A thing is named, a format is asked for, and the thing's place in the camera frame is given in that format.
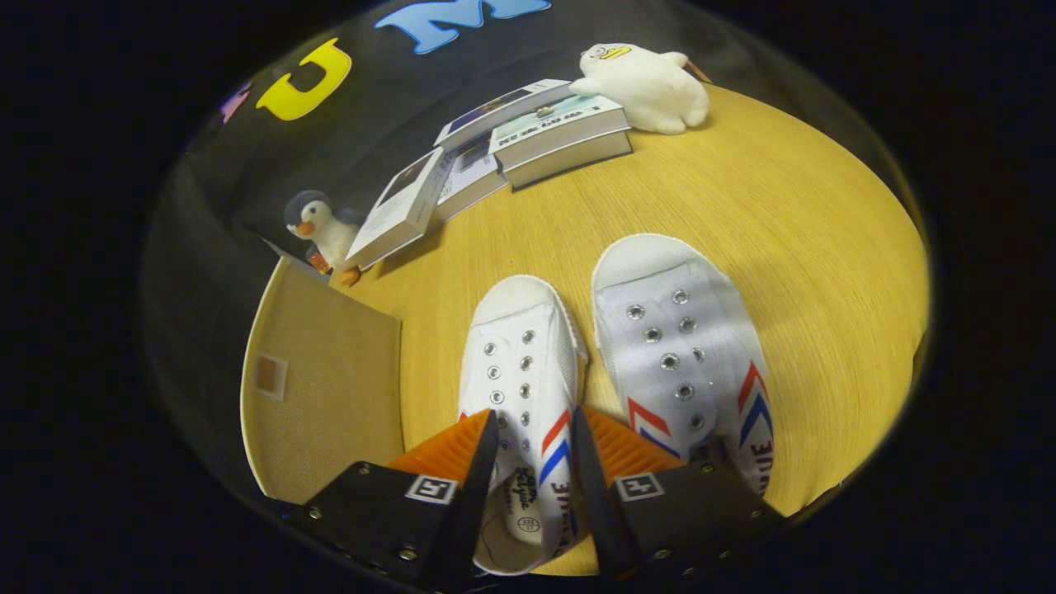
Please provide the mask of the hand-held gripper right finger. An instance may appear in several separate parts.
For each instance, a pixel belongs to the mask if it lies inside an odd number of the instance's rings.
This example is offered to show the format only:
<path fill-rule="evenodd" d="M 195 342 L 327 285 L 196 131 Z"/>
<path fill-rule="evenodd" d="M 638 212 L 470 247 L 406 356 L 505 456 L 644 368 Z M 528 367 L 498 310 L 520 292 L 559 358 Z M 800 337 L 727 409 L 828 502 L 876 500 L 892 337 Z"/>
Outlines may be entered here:
<path fill-rule="evenodd" d="M 784 530 L 723 456 L 683 461 L 591 408 L 573 414 L 573 443 L 608 582 L 700 582 Z"/>

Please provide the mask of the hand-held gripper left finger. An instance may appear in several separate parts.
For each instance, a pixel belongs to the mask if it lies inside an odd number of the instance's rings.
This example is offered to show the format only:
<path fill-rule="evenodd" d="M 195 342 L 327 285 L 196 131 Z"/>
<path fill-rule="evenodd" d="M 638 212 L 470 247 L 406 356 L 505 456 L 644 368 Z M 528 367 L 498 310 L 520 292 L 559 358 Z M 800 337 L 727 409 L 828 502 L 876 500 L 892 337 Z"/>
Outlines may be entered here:
<path fill-rule="evenodd" d="M 386 465 L 351 464 L 285 523 L 386 591 L 461 591 L 498 445 L 497 414 L 479 411 Z"/>

